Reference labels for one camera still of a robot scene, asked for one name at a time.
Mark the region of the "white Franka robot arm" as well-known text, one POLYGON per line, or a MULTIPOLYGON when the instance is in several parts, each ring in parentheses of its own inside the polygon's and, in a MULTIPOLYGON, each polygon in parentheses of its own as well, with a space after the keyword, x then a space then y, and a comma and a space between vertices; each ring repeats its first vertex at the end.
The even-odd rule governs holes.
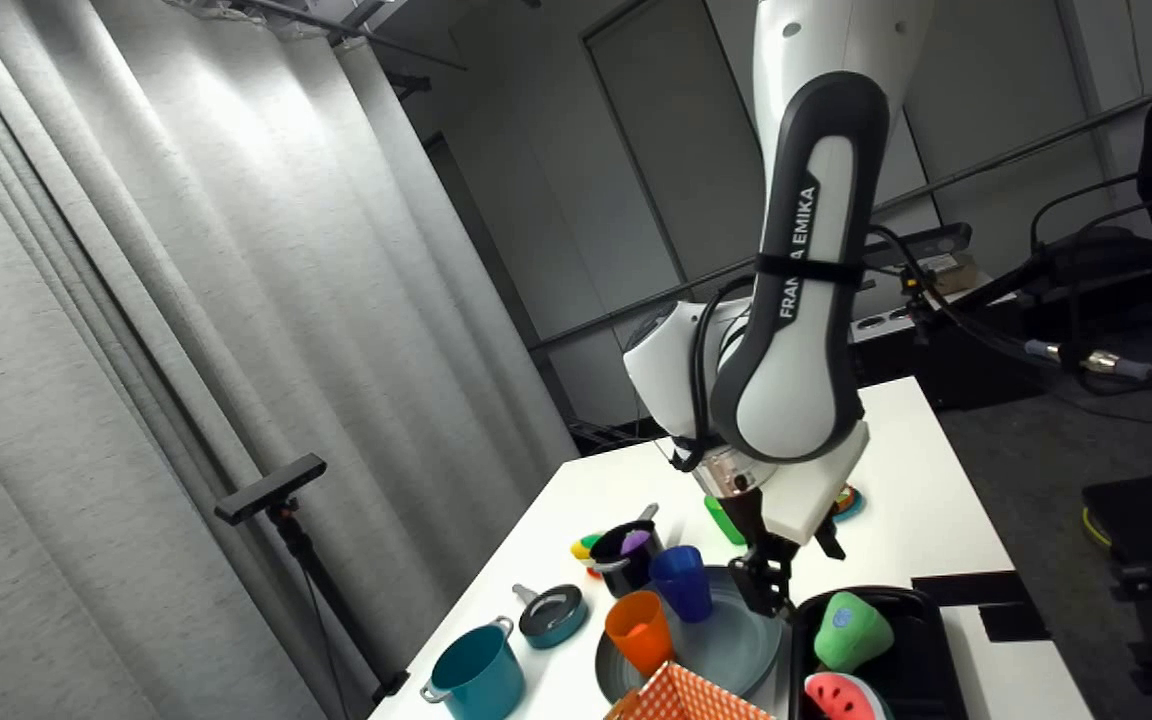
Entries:
POLYGON ((805 542, 844 554, 828 518, 868 420, 850 302, 891 113, 919 64, 934 0, 757 0, 751 123, 760 229, 751 266, 712 301, 677 301, 622 350, 649 417, 737 524, 744 602, 790 607, 805 542))

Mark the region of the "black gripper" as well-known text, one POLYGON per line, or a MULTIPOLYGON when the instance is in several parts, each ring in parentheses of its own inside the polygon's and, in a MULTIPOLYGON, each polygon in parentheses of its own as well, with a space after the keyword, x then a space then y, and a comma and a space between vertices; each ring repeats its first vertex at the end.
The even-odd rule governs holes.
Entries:
POLYGON ((766 611, 782 617, 790 607, 789 577, 790 577, 796 542, 775 536, 765 524, 760 490, 725 497, 720 508, 749 542, 749 552, 732 561, 732 577, 738 585, 744 607, 757 617, 766 617, 766 611))

